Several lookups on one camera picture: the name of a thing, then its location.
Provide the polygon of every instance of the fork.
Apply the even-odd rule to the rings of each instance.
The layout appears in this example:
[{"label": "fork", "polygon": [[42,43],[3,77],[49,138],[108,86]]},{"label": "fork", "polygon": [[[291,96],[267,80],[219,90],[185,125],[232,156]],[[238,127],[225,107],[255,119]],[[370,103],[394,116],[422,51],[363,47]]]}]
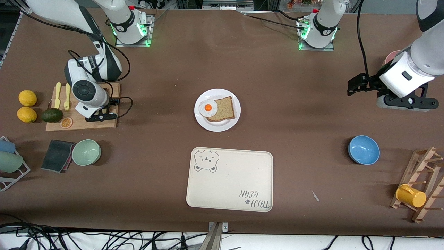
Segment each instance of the fork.
[{"label": "fork", "polygon": [[67,83],[65,89],[66,89],[66,101],[63,105],[65,106],[65,111],[68,112],[71,106],[71,102],[69,102],[71,98],[71,86]]}]

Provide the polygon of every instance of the beige tray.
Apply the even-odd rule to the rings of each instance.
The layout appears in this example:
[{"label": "beige tray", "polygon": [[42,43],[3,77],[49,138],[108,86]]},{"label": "beige tray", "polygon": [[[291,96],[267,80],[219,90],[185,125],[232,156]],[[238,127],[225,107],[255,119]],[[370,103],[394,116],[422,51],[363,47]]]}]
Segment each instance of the beige tray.
[{"label": "beige tray", "polygon": [[273,156],[260,151],[193,149],[186,202],[192,207],[270,211]]},{"label": "beige tray", "polygon": [[[111,94],[111,88],[108,84],[102,83],[99,84],[102,88],[107,88],[108,94]],[[111,83],[112,87],[114,88],[114,93],[112,97],[119,97],[120,96],[120,83]],[[65,108],[63,107],[64,102],[66,101],[66,92],[65,92],[65,86],[62,86],[62,89],[60,90],[60,107],[59,109],[63,112],[63,117],[70,117],[72,119],[72,126],[68,129],[63,129],[60,126],[59,122],[49,122],[46,124],[46,131],[60,131],[60,130],[80,130],[80,129],[104,129],[104,128],[115,128],[117,126],[117,120],[110,120],[110,121],[96,121],[96,122],[87,122],[85,121],[85,117],[82,116],[79,112],[75,110],[75,107],[79,103],[79,101],[74,97],[74,95],[71,93],[71,107],[68,112],[65,111]],[[52,104],[51,108],[54,108],[54,105],[56,104],[56,88],[54,87],[54,90],[52,92]],[[117,114],[119,107],[111,106],[110,111]]]}]

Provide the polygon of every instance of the blue bowl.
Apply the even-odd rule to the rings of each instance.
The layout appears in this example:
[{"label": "blue bowl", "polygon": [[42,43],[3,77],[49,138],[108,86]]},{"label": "blue bowl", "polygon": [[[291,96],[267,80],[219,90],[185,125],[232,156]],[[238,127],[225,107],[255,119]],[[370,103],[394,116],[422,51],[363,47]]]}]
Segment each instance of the blue bowl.
[{"label": "blue bowl", "polygon": [[356,136],[349,144],[350,157],[359,164],[371,165],[379,159],[378,144],[365,135]]}]

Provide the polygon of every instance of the yellow knife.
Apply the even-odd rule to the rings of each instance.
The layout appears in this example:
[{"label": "yellow knife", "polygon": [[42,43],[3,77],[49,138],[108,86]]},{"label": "yellow knife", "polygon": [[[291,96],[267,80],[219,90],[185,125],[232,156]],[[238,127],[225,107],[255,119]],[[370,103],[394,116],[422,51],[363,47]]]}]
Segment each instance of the yellow knife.
[{"label": "yellow knife", "polygon": [[55,85],[55,105],[54,108],[58,109],[60,107],[60,90],[62,89],[62,83],[58,82]]}]

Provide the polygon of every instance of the fried egg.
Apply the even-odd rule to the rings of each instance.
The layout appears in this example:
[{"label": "fried egg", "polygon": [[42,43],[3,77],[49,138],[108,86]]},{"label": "fried egg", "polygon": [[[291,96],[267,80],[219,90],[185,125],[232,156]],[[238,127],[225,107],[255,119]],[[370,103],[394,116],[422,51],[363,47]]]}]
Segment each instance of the fried egg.
[{"label": "fried egg", "polygon": [[205,100],[199,105],[199,113],[204,117],[212,117],[218,111],[218,104],[214,100]]}]

